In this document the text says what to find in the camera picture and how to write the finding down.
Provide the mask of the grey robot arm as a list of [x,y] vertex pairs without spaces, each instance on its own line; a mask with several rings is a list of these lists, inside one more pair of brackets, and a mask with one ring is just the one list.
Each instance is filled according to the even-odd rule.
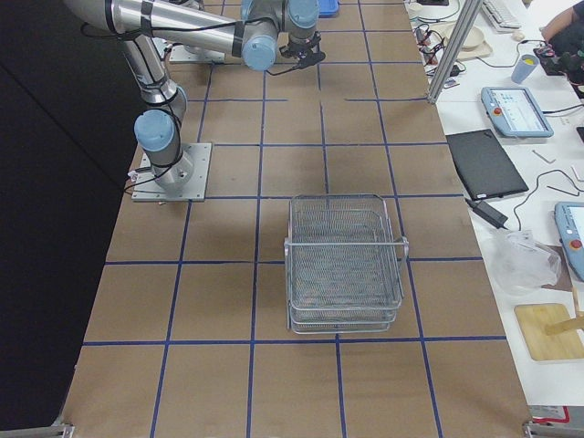
[[316,1],[244,1],[239,19],[211,14],[199,1],[68,1],[68,9],[101,38],[120,42],[140,88],[145,112],[134,134],[146,164],[126,188],[141,202],[201,201],[212,146],[185,143],[181,127],[185,91],[166,70],[155,39],[241,58],[255,71],[267,71],[278,56],[296,60],[295,69],[326,57],[318,44]]

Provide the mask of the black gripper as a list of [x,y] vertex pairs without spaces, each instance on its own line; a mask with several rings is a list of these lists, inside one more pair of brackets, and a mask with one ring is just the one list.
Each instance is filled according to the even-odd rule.
[[289,33],[287,37],[287,43],[279,48],[279,53],[282,57],[300,58],[309,50],[313,52],[320,51],[318,44],[321,40],[321,34],[318,31],[315,31],[311,36],[300,37]]

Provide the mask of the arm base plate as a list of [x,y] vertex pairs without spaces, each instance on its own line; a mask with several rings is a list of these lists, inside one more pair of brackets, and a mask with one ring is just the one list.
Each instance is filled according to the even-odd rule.
[[179,45],[177,43],[169,44],[165,48],[168,59],[173,64],[223,64],[224,53],[204,49],[200,47],[191,47]]
[[139,172],[136,182],[131,183],[131,199],[134,202],[202,202],[212,150],[212,143],[183,143],[182,158],[169,171],[155,168],[160,178],[151,171],[150,160],[143,153],[141,168],[145,171]]

